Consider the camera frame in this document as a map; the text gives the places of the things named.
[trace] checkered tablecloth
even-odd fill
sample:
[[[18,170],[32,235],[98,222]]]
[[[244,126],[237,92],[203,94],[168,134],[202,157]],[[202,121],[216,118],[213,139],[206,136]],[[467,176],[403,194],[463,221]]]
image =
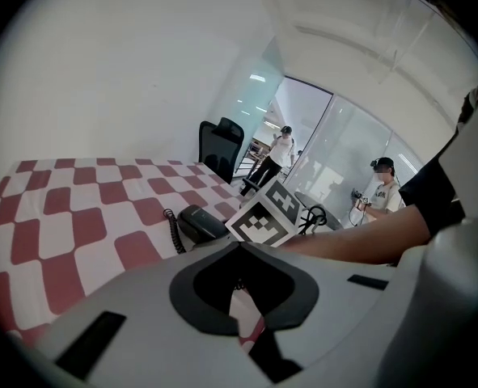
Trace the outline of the checkered tablecloth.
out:
[[[164,209],[199,205],[224,220],[240,202],[239,191],[201,163],[17,162],[0,183],[0,325],[33,344],[113,277],[176,255]],[[231,315],[247,316],[252,306],[235,292]],[[258,315],[243,324],[243,344],[260,332]]]

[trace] ceiling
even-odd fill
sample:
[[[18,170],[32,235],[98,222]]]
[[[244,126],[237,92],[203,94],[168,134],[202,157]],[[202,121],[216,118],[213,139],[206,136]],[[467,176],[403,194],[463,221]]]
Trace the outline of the ceiling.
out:
[[[419,0],[262,0],[285,63],[298,36],[340,41],[377,59],[374,77],[400,74],[452,124],[478,82],[478,52]]]

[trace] mesh chair back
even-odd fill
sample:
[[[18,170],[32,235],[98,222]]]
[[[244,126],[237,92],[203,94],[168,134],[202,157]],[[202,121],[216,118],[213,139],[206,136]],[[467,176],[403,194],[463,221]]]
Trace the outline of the mesh chair back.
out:
[[[227,183],[244,140],[244,131],[234,121],[221,118],[219,125],[204,120],[199,126],[199,162]]]

